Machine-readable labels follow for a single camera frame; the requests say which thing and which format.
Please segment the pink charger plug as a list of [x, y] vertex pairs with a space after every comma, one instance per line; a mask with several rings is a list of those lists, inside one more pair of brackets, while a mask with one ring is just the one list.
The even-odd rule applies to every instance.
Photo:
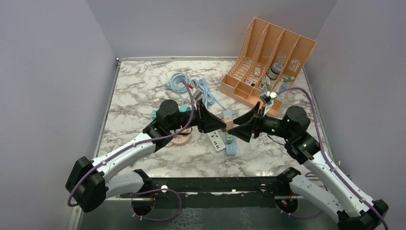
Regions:
[[232, 129], [234, 127], [234, 122], [233, 122], [232, 118], [226, 118], [224, 120], [224, 122], [225, 122], [225, 125], [226, 125], [225, 131], [229, 131], [230, 129]]

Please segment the green charger plug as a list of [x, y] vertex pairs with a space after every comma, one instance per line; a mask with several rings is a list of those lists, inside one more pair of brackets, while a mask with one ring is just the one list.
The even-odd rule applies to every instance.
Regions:
[[233, 136], [230, 134], [226, 134], [226, 144], [233, 143]]

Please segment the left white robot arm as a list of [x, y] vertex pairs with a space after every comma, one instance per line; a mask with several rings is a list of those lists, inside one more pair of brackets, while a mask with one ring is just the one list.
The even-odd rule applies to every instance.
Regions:
[[68, 206], [93, 211], [107, 198], [108, 192], [113, 191], [108, 182], [122, 169], [165, 147], [182, 129], [189, 127], [210, 133], [225, 129], [226, 123], [201, 102], [181, 112], [174, 100], [163, 101], [156, 118], [132, 141], [101, 157], [90, 160], [83, 156], [76, 160], [65, 185], [69, 192]]

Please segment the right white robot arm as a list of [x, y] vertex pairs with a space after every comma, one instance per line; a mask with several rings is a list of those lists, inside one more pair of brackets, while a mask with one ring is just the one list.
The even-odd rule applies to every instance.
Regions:
[[245, 142], [266, 133], [285, 139], [287, 153], [314, 174], [326, 188], [307, 179], [295, 168], [278, 175], [277, 191], [282, 195], [298, 194], [329, 215], [340, 230], [374, 230], [383, 223], [389, 207], [358, 188], [325, 154], [321, 144], [307, 132], [311, 120], [299, 106], [290, 106], [282, 119], [262, 114], [257, 104], [243, 116], [234, 119], [228, 130]]

